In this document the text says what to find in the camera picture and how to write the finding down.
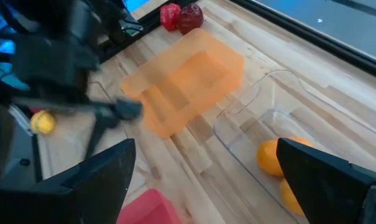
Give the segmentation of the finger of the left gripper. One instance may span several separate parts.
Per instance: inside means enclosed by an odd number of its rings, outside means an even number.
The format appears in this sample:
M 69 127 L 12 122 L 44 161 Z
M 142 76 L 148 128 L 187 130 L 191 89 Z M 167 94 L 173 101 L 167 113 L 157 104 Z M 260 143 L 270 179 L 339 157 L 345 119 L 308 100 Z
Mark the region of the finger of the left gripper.
M 95 112 L 106 118 L 131 121 L 139 118 L 143 105 L 139 101 L 116 99 L 114 102 L 92 101 Z
M 103 134 L 107 129 L 113 129 L 117 126 L 117 121 L 115 117 L 110 116 L 96 116 L 96 121 L 92 128 L 92 132 L 89 136 L 86 151 L 84 154 L 84 159 L 90 158 L 94 154 L 94 150 L 98 143 L 100 142 Z

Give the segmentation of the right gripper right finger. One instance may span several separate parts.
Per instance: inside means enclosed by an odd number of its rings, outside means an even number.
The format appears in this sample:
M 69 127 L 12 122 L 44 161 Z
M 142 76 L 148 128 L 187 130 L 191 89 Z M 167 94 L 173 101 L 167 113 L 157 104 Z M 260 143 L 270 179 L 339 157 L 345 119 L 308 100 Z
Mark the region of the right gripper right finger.
M 288 138 L 277 159 L 310 224 L 376 224 L 376 172 Z

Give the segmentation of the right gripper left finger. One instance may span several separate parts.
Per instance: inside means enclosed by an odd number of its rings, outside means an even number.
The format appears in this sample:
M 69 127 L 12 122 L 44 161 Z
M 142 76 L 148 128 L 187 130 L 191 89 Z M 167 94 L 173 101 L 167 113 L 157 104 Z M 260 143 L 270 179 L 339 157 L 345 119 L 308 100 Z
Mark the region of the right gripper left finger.
M 135 158 L 125 139 L 28 188 L 0 187 L 0 224 L 116 224 Z

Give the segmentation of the orange fruit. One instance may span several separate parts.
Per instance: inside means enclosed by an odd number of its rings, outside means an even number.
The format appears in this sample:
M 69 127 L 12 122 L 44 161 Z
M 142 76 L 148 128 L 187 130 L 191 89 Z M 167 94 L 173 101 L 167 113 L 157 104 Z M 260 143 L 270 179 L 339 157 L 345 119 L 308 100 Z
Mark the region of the orange fruit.
M 257 165 L 264 172 L 275 177 L 284 177 L 282 168 L 277 159 L 278 139 L 264 141 L 256 153 Z
M 296 215 L 304 216 L 304 212 L 301 209 L 300 204 L 298 203 L 286 179 L 283 179 L 280 183 L 280 194 L 283 204 L 289 211 Z

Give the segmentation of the yellow lemon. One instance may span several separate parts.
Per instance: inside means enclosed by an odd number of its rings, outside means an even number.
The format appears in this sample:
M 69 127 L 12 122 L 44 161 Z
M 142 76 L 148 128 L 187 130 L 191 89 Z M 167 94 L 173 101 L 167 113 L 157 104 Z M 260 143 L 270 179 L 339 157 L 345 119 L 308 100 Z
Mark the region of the yellow lemon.
M 55 118 L 45 110 L 35 113 L 30 119 L 30 127 L 34 133 L 49 134 L 55 129 Z

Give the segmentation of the red bell pepper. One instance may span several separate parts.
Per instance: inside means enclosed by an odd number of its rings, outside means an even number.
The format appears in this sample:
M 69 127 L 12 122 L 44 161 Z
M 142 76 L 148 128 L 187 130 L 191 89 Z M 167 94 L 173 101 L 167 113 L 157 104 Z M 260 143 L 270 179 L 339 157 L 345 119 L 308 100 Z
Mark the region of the red bell pepper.
M 160 8 L 160 24 L 167 31 L 177 30 L 177 17 L 179 16 L 181 7 L 171 3 Z

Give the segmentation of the dark red round fruit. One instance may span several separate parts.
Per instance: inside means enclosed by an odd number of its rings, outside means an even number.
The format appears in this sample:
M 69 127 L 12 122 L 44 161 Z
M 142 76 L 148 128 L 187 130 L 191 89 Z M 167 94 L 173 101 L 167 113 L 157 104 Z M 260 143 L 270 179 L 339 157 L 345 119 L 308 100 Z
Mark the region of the dark red round fruit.
M 176 27 L 183 34 L 189 33 L 195 28 L 201 27 L 204 16 L 201 8 L 196 3 L 187 4 L 182 8 L 176 18 Z

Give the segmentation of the clear plastic bin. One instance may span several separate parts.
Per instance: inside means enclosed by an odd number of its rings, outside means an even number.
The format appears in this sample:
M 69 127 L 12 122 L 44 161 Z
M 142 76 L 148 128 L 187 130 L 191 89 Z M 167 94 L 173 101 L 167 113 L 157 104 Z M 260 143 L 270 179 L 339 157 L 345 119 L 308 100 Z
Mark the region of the clear plastic bin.
M 124 93 L 118 82 L 103 85 L 100 82 L 89 84 L 88 96 L 98 101 L 114 101 L 123 98 Z M 47 179 L 82 161 L 94 125 L 95 117 L 91 112 L 68 112 L 54 115 L 55 129 L 49 134 L 38 136 L 43 178 Z M 99 153 L 118 142 L 132 138 L 127 133 L 128 123 L 122 121 L 115 129 L 108 129 L 99 142 L 95 153 Z M 130 196 L 144 186 L 149 179 L 150 167 L 144 153 L 136 146 L 134 173 L 127 195 Z
M 250 176 L 245 194 L 254 224 L 310 224 L 282 202 L 284 177 L 257 165 L 257 148 L 288 138 L 376 172 L 376 96 L 354 87 L 321 86 L 288 70 L 272 71 L 217 117 L 214 135 Z

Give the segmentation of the pink translucent plastic bin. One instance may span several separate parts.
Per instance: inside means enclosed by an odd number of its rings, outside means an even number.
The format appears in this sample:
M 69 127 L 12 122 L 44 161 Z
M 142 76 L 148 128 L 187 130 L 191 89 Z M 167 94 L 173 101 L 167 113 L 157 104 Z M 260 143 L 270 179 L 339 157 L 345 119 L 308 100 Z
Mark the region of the pink translucent plastic bin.
M 160 191 L 146 190 L 123 206 L 116 224 L 182 224 L 175 207 Z

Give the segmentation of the orange translucent plastic bin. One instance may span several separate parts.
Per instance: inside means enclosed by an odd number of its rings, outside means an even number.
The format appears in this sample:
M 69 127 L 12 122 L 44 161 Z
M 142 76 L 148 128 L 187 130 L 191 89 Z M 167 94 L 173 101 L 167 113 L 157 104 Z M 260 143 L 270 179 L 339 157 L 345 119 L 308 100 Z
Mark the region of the orange translucent plastic bin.
M 244 58 L 204 29 L 193 29 L 124 77 L 121 90 L 144 106 L 161 138 L 181 131 L 242 82 Z

